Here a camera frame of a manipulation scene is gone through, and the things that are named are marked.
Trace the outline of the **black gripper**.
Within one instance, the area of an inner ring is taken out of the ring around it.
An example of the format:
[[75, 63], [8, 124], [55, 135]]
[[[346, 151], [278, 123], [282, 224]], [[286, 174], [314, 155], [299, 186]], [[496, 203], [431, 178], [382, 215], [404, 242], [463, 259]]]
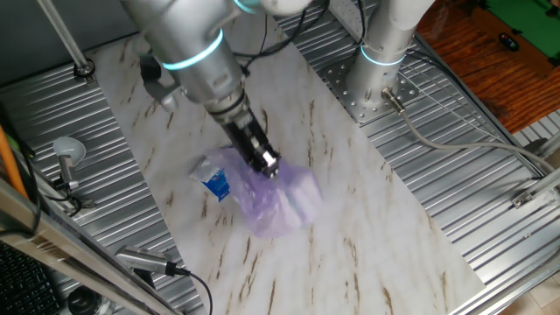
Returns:
[[262, 172], [268, 179], [278, 174], [280, 157], [250, 108], [243, 109], [220, 125], [243, 160], [255, 172]]

